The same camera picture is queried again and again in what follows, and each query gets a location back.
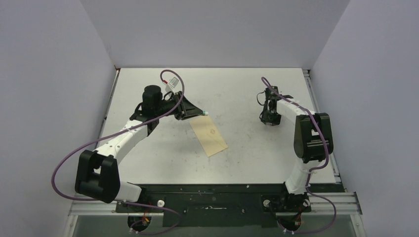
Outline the cream paper envelope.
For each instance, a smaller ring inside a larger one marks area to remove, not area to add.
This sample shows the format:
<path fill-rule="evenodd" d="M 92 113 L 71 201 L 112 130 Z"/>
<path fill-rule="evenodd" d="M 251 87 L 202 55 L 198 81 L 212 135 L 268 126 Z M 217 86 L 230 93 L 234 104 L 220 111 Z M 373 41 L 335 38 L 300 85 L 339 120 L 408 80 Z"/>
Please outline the cream paper envelope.
<path fill-rule="evenodd" d="M 227 143 L 209 116 L 201 116 L 190 121 L 190 125 L 207 157 L 228 148 Z"/>

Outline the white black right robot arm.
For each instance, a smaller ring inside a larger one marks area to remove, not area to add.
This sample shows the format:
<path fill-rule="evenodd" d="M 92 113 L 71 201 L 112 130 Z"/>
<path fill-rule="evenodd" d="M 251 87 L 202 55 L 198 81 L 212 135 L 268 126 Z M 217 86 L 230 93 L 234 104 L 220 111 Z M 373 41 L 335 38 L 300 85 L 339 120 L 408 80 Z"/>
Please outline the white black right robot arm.
<path fill-rule="evenodd" d="M 293 149 L 297 159 L 285 181 L 287 193 L 279 198 L 283 210 L 293 211 L 299 205 L 297 195 L 306 193 L 311 174 L 327 165 L 334 149 L 330 116 L 304 108 L 292 96 L 279 94 L 276 86 L 265 88 L 263 93 L 260 121 L 276 126 L 285 118 L 294 125 Z"/>

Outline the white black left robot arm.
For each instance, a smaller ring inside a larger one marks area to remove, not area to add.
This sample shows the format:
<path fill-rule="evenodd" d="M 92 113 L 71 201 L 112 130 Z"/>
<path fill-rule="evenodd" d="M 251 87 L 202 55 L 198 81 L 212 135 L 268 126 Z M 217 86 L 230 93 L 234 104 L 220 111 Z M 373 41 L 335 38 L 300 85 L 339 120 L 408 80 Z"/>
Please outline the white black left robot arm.
<path fill-rule="evenodd" d="M 193 105 L 183 92 L 170 92 L 164 99 L 157 85 L 144 88 L 142 102 L 137 105 L 121 133 L 93 151 L 85 150 L 79 156 L 75 191 L 104 203 L 128 201 L 128 206 L 139 213 L 146 209 L 147 198 L 138 185 L 121 181 L 118 165 L 122 159 L 158 126 L 160 118 L 174 116 L 186 120 L 208 113 Z"/>

